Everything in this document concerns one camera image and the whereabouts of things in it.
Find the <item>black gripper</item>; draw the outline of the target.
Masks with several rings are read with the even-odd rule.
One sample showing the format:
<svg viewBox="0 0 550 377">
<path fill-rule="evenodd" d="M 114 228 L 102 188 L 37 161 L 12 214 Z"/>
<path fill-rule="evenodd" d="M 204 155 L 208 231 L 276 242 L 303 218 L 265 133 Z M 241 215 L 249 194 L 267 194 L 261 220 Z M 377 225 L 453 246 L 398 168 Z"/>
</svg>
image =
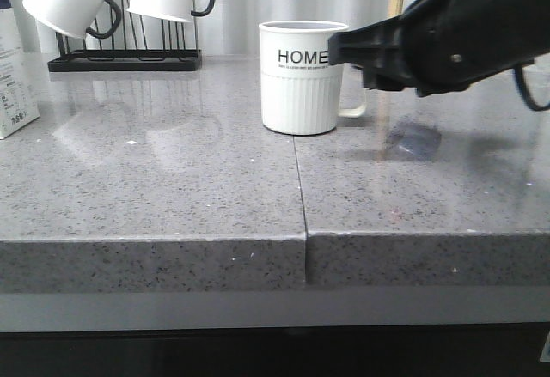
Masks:
<svg viewBox="0 0 550 377">
<path fill-rule="evenodd" d="M 417 0 L 401 15 L 334 34 L 331 65 L 363 86 L 422 95 L 458 92 L 549 52 L 549 0 Z"/>
</svg>

